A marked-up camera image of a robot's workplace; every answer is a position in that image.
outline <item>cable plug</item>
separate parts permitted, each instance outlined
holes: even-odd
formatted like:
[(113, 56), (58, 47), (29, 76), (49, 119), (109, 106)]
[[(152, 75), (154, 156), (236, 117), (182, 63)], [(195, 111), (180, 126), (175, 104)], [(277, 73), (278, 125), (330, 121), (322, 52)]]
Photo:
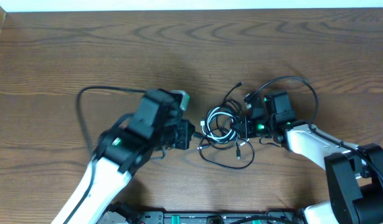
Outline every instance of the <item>cable plug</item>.
[(243, 81), (237, 83), (237, 84), (234, 86), (234, 88), (238, 88), (238, 87), (242, 86), (242, 84), (244, 84)]
[(236, 153), (237, 153), (237, 159), (241, 159), (241, 150), (240, 150), (240, 148), (239, 148), (239, 145), (237, 145), (237, 151), (236, 151)]
[(241, 142), (240, 146), (245, 145), (247, 141), (249, 141), (249, 138), (245, 142)]
[(201, 145), (201, 146), (198, 146), (197, 149), (200, 150), (200, 149), (206, 149), (210, 146), (210, 144), (205, 144), (205, 145)]

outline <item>black cable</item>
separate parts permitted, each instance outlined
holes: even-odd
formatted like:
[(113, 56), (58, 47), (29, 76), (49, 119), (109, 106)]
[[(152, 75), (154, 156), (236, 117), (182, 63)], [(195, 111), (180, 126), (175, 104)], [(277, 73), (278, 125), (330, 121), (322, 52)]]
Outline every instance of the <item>black cable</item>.
[[(211, 139), (215, 141), (216, 144), (227, 144), (237, 139), (237, 133), (235, 132), (235, 130), (228, 130), (226, 128), (222, 128), (222, 126), (219, 125), (219, 117), (228, 116), (222, 113), (227, 113), (231, 115), (231, 119), (237, 119), (239, 117), (237, 114), (234, 113), (234, 111), (231, 108), (227, 108), (224, 106), (217, 106), (207, 113), (206, 118), (204, 120), (205, 125), (203, 127), (203, 132), (206, 135), (207, 140)], [(214, 121), (216, 122), (216, 128), (211, 128), (210, 126)], [(222, 135), (218, 136), (214, 134), (214, 131), (219, 131)]]
[(231, 108), (228, 103), (235, 109), (235, 112), (238, 114), (242, 114), (242, 106), (241, 106), (241, 103), (238, 102), (237, 100), (234, 100), (234, 99), (229, 99), (229, 100), (225, 100), (223, 101), (222, 103), (222, 106), (226, 106), (228, 108)]
[(231, 118), (227, 118), (227, 119), (223, 122), (223, 124), (222, 124), (222, 129), (220, 130), (221, 133), (222, 133), (222, 135), (225, 135), (225, 134), (227, 134), (227, 132), (229, 132), (229, 130), (228, 130), (227, 128), (225, 128), (225, 127), (226, 127), (226, 124), (227, 124), (230, 120), (231, 120)]
[(237, 83), (223, 98), (223, 103), (226, 101), (227, 97), (230, 95), (231, 92), (233, 92), (233, 90), (235, 90), (236, 88), (242, 86), (242, 82), (239, 82)]
[(252, 146), (248, 141), (246, 141), (246, 140), (244, 140), (244, 139), (238, 139), (238, 141), (243, 141), (243, 142), (245, 142), (246, 144), (248, 144), (248, 145), (251, 147), (251, 150), (252, 150), (252, 159), (251, 159), (251, 161), (250, 161), (247, 165), (242, 166), (242, 167), (232, 167), (232, 166), (227, 166), (227, 165), (219, 164), (219, 163), (217, 163), (217, 162), (210, 161), (210, 160), (206, 159), (205, 156), (202, 155), (202, 149), (204, 149), (204, 147), (198, 147), (198, 153), (199, 153), (199, 155), (201, 156), (201, 158), (202, 158), (203, 160), (205, 160), (206, 162), (208, 162), (208, 163), (210, 163), (210, 164), (214, 164), (214, 165), (217, 165), (217, 166), (220, 166), (220, 167), (223, 167), (223, 168), (226, 168), (226, 169), (232, 169), (232, 170), (245, 169), (245, 168), (247, 168), (250, 164), (252, 164), (253, 161), (255, 160), (255, 150), (253, 150), (253, 146)]
[(122, 88), (122, 87), (115, 87), (115, 86), (88, 86), (88, 87), (81, 89), (78, 92), (77, 99), (75, 102), (75, 107), (76, 107), (77, 118), (78, 118), (78, 122), (80, 125), (80, 129), (82, 131), (83, 138), (86, 141), (86, 147), (87, 147), (87, 150), (90, 154), (90, 160), (92, 162), (92, 176), (90, 178), (90, 183), (89, 183), (85, 193), (83, 194), (82, 198), (79, 200), (78, 204), (76, 204), (76, 206), (73, 208), (72, 212), (69, 214), (67, 219), (65, 219), (64, 224), (67, 224), (69, 222), (69, 220), (73, 217), (73, 215), (78, 210), (80, 205), (87, 198), (87, 195), (89, 195), (89, 192), (90, 192), (90, 189), (92, 188), (92, 185), (94, 183), (94, 178), (95, 178), (95, 174), (96, 174), (96, 162), (94, 160), (94, 154), (93, 154), (93, 143), (92, 143), (92, 139), (90, 137), (90, 134), (88, 132), (85, 118), (83, 117), (83, 113), (82, 113), (82, 107), (81, 107), (82, 94), (87, 90), (113, 90), (113, 91), (123, 91), (123, 92), (128, 92), (128, 93), (145, 93), (145, 90), (135, 90), (135, 89), (131, 89), (131, 88)]
[(262, 139), (264, 139), (264, 138), (266, 138), (266, 137), (265, 137), (265, 136), (262, 136), (262, 137), (259, 138), (259, 143), (260, 143), (260, 144), (263, 144), (263, 145), (271, 145), (271, 146), (275, 146), (275, 147), (281, 147), (281, 146), (279, 146), (279, 145), (277, 145), (277, 144), (275, 144), (275, 143), (272, 143), (272, 142), (263, 143), (263, 142), (262, 142)]
[(117, 128), (119, 127), (119, 125), (121, 125), (122, 123), (124, 123), (127, 119), (131, 118), (133, 116), (132, 113), (127, 113), (127, 114), (124, 114), (122, 115), (115, 123), (114, 125), (112, 126), (112, 128)]
[(254, 216), (251, 216), (249, 218), (243, 218), (241, 220), (232, 222), (230, 224), (242, 224), (242, 223), (247, 223), (247, 222), (254, 221), (254, 220), (266, 220), (266, 221), (276, 221), (276, 222), (286, 223), (286, 224), (298, 224), (296, 222), (285, 220), (282, 218), (259, 216), (259, 215), (254, 215)]
[[(219, 128), (214, 128), (214, 129), (211, 129), (211, 130), (207, 133), (207, 135), (210, 134), (210, 133), (212, 133), (212, 132), (214, 132), (214, 131), (220, 131), (220, 132), (222, 132), (223, 130), (220, 130)], [(227, 141), (222, 141), (222, 142), (215, 142), (215, 141), (211, 140), (210, 138), (207, 138), (206, 136), (203, 136), (203, 137), (201, 137), (200, 139), (202, 139), (202, 141), (203, 141), (203, 140), (206, 140), (206, 141), (208, 142), (208, 145), (202, 145), (202, 142), (200, 142), (199, 147), (202, 147), (202, 148), (213, 147), (213, 148), (218, 149), (218, 150), (227, 150), (227, 149), (231, 149), (231, 148), (233, 148), (233, 147), (235, 146), (235, 143), (237, 142), (237, 139), (238, 139), (238, 138), (236, 137), (236, 138), (229, 139), (229, 140), (227, 140)], [(218, 146), (217, 146), (218, 144), (228, 144), (228, 143), (230, 143), (230, 142), (233, 142), (233, 144), (230, 144), (230, 145), (225, 146), (225, 147), (218, 147)]]
[(151, 157), (150, 159), (151, 160), (155, 160), (155, 159), (164, 159), (165, 156), (166, 156), (166, 149), (161, 147), (161, 151), (162, 151), (162, 156), (159, 156), (159, 157)]
[[(268, 214), (269, 214), (270, 212), (274, 212), (274, 211), (282, 212), (282, 214), (284, 215), (284, 217), (285, 217), (287, 220), (289, 220), (289, 218), (286, 216), (285, 212), (284, 212), (283, 210), (281, 210), (281, 209), (278, 209), (278, 208), (272, 208), (272, 209), (267, 210), (266, 213), (265, 213), (265, 215), (266, 215), (267, 217), (269, 217)], [(267, 224), (273, 224), (272, 222), (270, 222), (270, 221), (268, 221), (268, 220), (266, 220), (266, 222), (267, 222)]]
[(306, 121), (306, 123), (308, 124), (309, 126), (309, 129), (312, 133), (314, 133), (315, 135), (333, 143), (333, 144), (336, 144), (338, 145), (339, 147), (343, 147), (347, 150), (350, 150), (351, 154), (353, 155), (356, 155), (358, 158), (362, 159), (364, 162), (366, 162), (367, 166), (370, 167), (378, 176), (378, 178), (383, 182), (383, 174), (379, 171), (379, 169), (377, 168), (377, 166), (375, 166), (375, 164), (373, 164), (362, 152), (361, 152), (361, 147), (357, 147), (357, 149), (354, 149), (352, 147), (349, 147), (345, 144), (343, 144), (343, 141), (341, 142), (337, 142), (331, 138), (328, 138), (327, 136), (323, 135), (323, 134), (320, 134), (319, 132), (317, 132), (316, 128), (313, 128), (311, 126), (311, 121)]
[(314, 120), (314, 118), (316, 117), (317, 111), (318, 111), (318, 97), (317, 97), (317, 94), (316, 94), (315, 90), (313, 89), (313, 87), (311, 87), (311, 85), (308, 82), (306, 82), (304, 79), (299, 78), (299, 77), (284, 76), (284, 77), (274, 78), (274, 79), (270, 80), (269, 82), (266, 82), (266, 84), (264, 84), (262, 87), (260, 87), (257, 91), (255, 91), (252, 94), (250, 94), (249, 96), (247, 96), (247, 98), (251, 99), (256, 94), (259, 94), (260, 91), (262, 89), (264, 89), (266, 86), (268, 86), (269, 84), (271, 84), (273, 82), (276, 82), (276, 81), (279, 81), (279, 80), (283, 80), (283, 79), (295, 79), (295, 80), (298, 80), (298, 81), (302, 82), (304, 85), (306, 85), (311, 90), (311, 92), (312, 92), (312, 94), (314, 96), (314, 102), (315, 102), (314, 111), (313, 111), (313, 114), (311, 115), (311, 120)]

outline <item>wooden table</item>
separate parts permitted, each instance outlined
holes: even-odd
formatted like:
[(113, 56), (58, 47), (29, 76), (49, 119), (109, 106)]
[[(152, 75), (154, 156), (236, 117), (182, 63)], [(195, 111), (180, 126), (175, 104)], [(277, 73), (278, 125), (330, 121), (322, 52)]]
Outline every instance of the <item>wooden table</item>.
[[(182, 89), (196, 125), (239, 81), (241, 100), (268, 80), (298, 75), (316, 89), (315, 123), (358, 144), (383, 147), (383, 9), (12, 13), (0, 38), (0, 223), (48, 223), (81, 179), (88, 154), (75, 95), (89, 85)], [(284, 81), (300, 118), (313, 97)], [(93, 91), (83, 108), (93, 139), (139, 94)], [(142, 167), (118, 195), (138, 208), (257, 211), (328, 199), (323, 170), (252, 141), (248, 169), (210, 165), (197, 140)], [(229, 165), (235, 150), (207, 150)]]

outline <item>white wall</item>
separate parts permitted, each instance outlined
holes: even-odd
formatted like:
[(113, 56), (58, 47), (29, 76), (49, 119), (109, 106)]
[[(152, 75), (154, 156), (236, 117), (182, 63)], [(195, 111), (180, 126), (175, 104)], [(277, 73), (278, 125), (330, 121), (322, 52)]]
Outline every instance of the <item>white wall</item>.
[(0, 0), (6, 12), (383, 7), (383, 0)]

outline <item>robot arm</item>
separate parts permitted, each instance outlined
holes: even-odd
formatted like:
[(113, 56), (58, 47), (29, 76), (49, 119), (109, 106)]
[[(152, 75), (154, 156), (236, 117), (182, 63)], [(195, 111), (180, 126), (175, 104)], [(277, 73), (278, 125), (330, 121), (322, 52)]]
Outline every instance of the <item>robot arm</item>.
[[(270, 136), (326, 171), (330, 202), (308, 207), (308, 223), (382, 223), (383, 149), (344, 142), (309, 121), (297, 120), (285, 91), (268, 93), (263, 99), (266, 109), (259, 95), (245, 97), (252, 115), (244, 122), (243, 134), (248, 138)], [(360, 187), (358, 178), (371, 178), (372, 182)]]
[[(308, 223), (382, 223), (383, 180), (366, 162), (342, 147), (362, 150), (383, 174), (383, 150), (375, 144), (359, 147), (302, 124), (285, 131), (283, 146), (301, 154), (326, 171), (330, 201), (304, 210)], [(371, 184), (360, 187), (358, 178), (372, 178)]]
[(100, 136), (85, 175), (53, 223), (96, 223), (154, 150), (188, 149), (195, 130), (182, 119), (188, 101), (184, 91), (148, 90), (126, 128), (119, 120)]

